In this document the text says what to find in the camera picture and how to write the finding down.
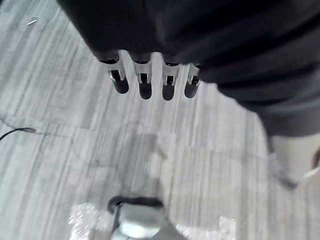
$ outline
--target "black cloth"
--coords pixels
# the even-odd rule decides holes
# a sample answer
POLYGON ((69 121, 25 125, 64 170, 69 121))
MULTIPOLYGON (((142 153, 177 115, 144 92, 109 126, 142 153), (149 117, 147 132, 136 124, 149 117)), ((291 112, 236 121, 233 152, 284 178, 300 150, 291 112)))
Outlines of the black cloth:
POLYGON ((112 50, 200 63, 271 135, 320 133, 319 0, 58 0, 100 61, 112 50))

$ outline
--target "black cable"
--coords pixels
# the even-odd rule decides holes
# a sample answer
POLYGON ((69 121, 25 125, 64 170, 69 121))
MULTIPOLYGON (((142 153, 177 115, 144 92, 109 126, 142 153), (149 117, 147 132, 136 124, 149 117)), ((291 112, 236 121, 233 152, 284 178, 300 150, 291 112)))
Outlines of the black cable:
POLYGON ((35 133, 37 130, 35 130, 34 128, 31 128, 31 127, 15 128, 15 129, 3 134, 2 136, 0 136, 0 141, 3 140, 6 136, 8 136, 14 132, 18 132, 18 131, 25 132, 25 133, 35 133))

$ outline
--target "gray floor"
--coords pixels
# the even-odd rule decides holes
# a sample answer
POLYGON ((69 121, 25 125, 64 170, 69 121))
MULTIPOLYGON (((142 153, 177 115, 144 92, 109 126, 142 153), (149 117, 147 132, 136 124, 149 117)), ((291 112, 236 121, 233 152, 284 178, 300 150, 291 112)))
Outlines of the gray floor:
POLYGON ((117 194, 157 196, 178 224, 214 230, 234 218, 237 240, 317 240, 320 186, 290 192, 273 178, 257 117, 202 84, 120 95, 52 0, 6 0, 0 9, 0 240, 68 240, 73 205, 105 210, 117 194), (27 26, 37 19, 38 22, 27 26))

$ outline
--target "black rubber tip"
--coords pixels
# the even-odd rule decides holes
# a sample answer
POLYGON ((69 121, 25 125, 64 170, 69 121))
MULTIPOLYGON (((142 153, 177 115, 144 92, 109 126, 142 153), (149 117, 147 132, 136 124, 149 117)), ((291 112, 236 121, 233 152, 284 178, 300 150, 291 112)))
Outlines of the black rubber tip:
POLYGON ((139 91, 141 98, 147 100, 151 98, 152 95, 152 86, 150 83, 139 83, 139 91))
POLYGON ((116 207, 121 204, 140 205, 152 208, 163 208, 164 204, 161 200, 155 197, 125 197, 114 196, 108 202, 107 210, 109 213, 114 214, 116 207))
POLYGON ((115 90, 118 93, 125 94, 129 91, 129 84, 128 84, 127 77, 125 77, 123 81, 116 80, 116 81, 112 81, 112 82, 113 82, 115 90))
POLYGON ((173 86, 171 84, 168 84, 167 86, 163 85, 162 97, 164 100, 170 101, 171 99, 174 98, 174 95, 175 95, 175 86, 174 85, 173 86))
POLYGON ((198 86, 195 84, 189 84, 188 81, 185 83, 184 95, 188 99, 192 99, 198 91, 198 86))

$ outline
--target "plastic wrap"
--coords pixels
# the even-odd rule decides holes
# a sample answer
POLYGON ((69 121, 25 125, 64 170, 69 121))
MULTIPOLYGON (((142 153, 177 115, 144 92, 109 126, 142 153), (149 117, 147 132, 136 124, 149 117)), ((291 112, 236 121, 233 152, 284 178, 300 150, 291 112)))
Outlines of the plastic wrap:
MULTIPOLYGON (((69 218, 71 225, 69 240, 100 240, 108 239, 114 223, 113 216, 105 210, 97 209, 91 203, 74 205, 69 218), (99 238, 94 231, 104 233, 99 238)), ((221 216, 217 229, 200 229, 176 223, 176 229, 189 240, 236 240, 236 221, 233 218, 221 216)))

